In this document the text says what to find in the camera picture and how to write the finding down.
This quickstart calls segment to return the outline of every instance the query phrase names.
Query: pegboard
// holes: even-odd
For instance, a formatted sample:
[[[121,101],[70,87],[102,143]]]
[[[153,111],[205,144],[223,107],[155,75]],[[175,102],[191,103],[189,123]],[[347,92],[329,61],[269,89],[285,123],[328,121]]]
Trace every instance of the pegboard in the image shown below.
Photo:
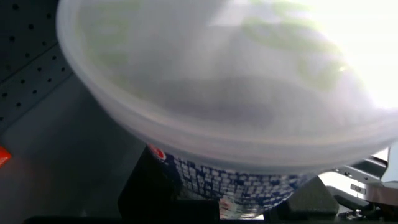
[[[0,1],[0,133],[72,74],[57,42],[57,4]]]

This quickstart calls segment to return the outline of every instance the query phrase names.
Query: clear plastic bowl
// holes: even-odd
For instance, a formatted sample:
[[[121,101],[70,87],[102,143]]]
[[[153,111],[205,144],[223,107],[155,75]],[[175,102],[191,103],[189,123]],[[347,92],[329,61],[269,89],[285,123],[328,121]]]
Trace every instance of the clear plastic bowl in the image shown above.
[[[61,0],[57,32],[81,81],[143,140],[226,169],[313,172],[398,136],[390,1],[317,2]]]

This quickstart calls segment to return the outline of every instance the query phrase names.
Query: blue and white cup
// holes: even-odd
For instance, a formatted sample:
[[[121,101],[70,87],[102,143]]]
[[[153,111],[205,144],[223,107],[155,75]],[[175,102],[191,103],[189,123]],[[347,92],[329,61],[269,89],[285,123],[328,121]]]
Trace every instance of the blue and white cup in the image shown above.
[[[217,200],[220,218],[256,218],[287,200],[315,174],[261,175],[207,166],[148,145],[164,174],[181,188],[180,199]]]

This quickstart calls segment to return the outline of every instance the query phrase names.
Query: hole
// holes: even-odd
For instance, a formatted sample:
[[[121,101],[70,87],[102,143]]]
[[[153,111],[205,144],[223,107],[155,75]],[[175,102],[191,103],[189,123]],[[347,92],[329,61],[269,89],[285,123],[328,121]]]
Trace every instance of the hole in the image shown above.
[[[13,5],[12,5],[12,9],[15,10],[15,11],[17,11],[17,10],[19,9],[19,6],[18,6],[17,4],[13,4]]]

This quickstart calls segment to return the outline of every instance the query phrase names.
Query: orange label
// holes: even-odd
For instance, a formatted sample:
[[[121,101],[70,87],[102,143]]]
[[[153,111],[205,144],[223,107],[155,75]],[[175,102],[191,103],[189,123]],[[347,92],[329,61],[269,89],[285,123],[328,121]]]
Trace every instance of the orange label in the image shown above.
[[[11,157],[11,154],[4,147],[0,146],[0,167],[11,159]]]

